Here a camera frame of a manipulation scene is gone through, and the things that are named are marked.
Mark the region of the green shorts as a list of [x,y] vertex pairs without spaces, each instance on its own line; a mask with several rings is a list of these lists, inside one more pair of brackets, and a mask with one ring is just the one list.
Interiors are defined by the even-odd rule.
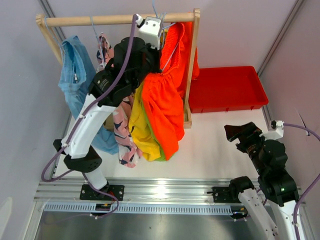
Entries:
[[141,112],[142,112],[142,118],[143,118],[143,128],[144,128],[143,130],[145,135],[143,140],[145,142],[143,156],[148,162],[165,162],[166,161],[165,153],[151,127],[149,118],[145,110],[142,93],[143,93],[143,86],[141,88],[141,94],[140,94],[140,106],[141,106]]

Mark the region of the orange shorts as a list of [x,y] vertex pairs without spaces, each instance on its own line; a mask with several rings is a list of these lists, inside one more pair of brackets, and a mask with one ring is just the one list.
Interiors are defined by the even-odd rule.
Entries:
[[153,133],[161,145],[168,161],[179,149],[179,141],[184,137],[184,103],[190,56],[192,23],[178,22],[167,32],[161,53],[160,69],[179,45],[171,62],[160,75],[150,75],[144,79],[142,99]]

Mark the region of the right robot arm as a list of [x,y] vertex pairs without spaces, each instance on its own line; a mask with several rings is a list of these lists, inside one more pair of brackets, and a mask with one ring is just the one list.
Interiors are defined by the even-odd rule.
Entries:
[[230,181],[228,196],[241,202],[264,240],[304,240],[300,220],[299,193],[296,182],[286,171],[288,156],[279,139],[284,136],[284,122],[273,120],[271,130],[263,132],[253,122],[225,125],[229,142],[239,140],[236,148],[248,154],[258,173],[259,188],[269,201],[274,217],[261,203],[257,190],[247,176]]

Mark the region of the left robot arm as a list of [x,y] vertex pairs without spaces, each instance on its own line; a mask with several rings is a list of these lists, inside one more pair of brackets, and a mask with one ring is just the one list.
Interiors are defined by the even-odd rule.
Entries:
[[113,48],[113,57],[95,74],[76,121],[63,139],[53,145],[63,154],[71,171],[83,173],[97,200],[108,196],[108,181],[100,165],[102,159],[93,147],[104,121],[129,97],[144,78],[159,68],[159,48],[140,37],[126,37]]

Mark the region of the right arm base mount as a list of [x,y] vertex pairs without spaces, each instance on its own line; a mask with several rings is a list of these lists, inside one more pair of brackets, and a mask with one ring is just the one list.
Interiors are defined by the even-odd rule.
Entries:
[[206,193],[212,196],[214,203],[240,203],[238,198],[232,197],[229,187],[213,186]]

